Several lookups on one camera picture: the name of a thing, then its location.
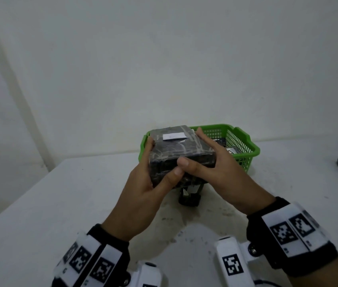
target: finger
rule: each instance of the finger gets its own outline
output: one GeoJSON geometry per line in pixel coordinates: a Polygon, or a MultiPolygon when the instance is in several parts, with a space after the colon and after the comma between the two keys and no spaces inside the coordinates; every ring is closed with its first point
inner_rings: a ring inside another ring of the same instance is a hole
{"type": "Polygon", "coordinates": [[[212,168],[207,168],[202,164],[195,162],[186,157],[180,157],[177,159],[177,165],[184,170],[185,172],[197,176],[210,182],[213,180],[213,170],[212,168]]]}
{"type": "Polygon", "coordinates": [[[144,149],[143,155],[141,157],[140,164],[142,164],[146,167],[148,166],[149,155],[150,155],[150,152],[152,152],[153,146],[154,146],[154,139],[151,136],[149,136],[147,138],[146,143],[145,143],[145,149],[144,149]]]}
{"type": "Polygon", "coordinates": [[[153,190],[159,196],[164,197],[167,193],[173,189],[178,182],[180,182],[181,178],[184,175],[184,171],[180,167],[174,168],[171,172],[166,174],[164,178],[162,178],[161,182],[156,186],[153,190]]]}
{"type": "Polygon", "coordinates": [[[208,144],[213,150],[217,153],[221,150],[225,149],[223,146],[219,145],[217,142],[215,142],[213,139],[209,138],[201,129],[201,127],[198,127],[198,129],[195,132],[198,137],[200,137],[206,144],[208,144]]]}

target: black cable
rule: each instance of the black cable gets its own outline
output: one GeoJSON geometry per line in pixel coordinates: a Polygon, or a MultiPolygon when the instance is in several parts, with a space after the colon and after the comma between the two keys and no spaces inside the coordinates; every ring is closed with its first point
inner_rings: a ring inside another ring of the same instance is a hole
{"type": "Polygon", "coordinates": [[[267,285],[272,285],[275,287],[282,287],[281,285],[278,285],[274,282],[266,281],[266,280],[254,280],[255,285],[261,285],[261,284],[267,284],[267,285]]]}

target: hand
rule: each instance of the hand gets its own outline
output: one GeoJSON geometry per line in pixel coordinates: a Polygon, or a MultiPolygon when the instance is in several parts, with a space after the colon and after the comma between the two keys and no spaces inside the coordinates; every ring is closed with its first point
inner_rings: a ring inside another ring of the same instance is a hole
{"type": "Polygon", "coordinates": [[[215,168],[207,168],[186,157],[177,164],[185,172],[206,180],[215,191],[240,212],[252,214],[275,201],[273,195],[256,184],[233,156],[221,145],[205,135],[201,128],[196,134],[216,153],[215,168]]]}
{"type": "Polygon", "coordinates": [[[176,167],[153,188],[148,171],[153,145],[153,138],[148,137],[140,163],[129,174],[116,206],[102,224],[109,234],[123,241],[130,241],[151,224],[162,200],[184,174],[176,167]]]}

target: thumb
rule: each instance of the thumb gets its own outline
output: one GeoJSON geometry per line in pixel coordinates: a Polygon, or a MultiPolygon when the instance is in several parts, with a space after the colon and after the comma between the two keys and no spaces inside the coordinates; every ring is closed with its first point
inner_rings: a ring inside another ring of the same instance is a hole
{"type": "Polygon", "coordinates": [[[195,162],[194,160],[186,157],[180,157],[177,159],[177,165],[181,167],[181,169],[185,172],[202,178],[207,182],[213,180],[213,169],[207,168],[206,166],[203,166],[202,164],[195,162]]]}
{"type": "Polygon", "coordinates": [[[153,191],[164,197],[169,191],[171,191],[171,189],[173,189],[177,185],[178,182],[180,182],[183,175],[184,171],[181,168],[174,168],[171,172],[166,174],[164,178],[162,178],[161,182],[156,186],[153,191]]]}

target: right hand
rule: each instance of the right hand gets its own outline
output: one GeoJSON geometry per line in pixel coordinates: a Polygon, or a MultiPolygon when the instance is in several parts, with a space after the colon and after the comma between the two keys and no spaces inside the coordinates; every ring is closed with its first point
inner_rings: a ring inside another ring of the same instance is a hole
{"type": "Polygon", "coordinates": [[[201,128],[196,134],[216,153],[215,168],[207,168],[194,160],[180,157],[177,164],[185,172],[206,180],[228,203],[246,215],[265,208],[275,197],[256,184],[231,154],[205,135],[201,128]]]}

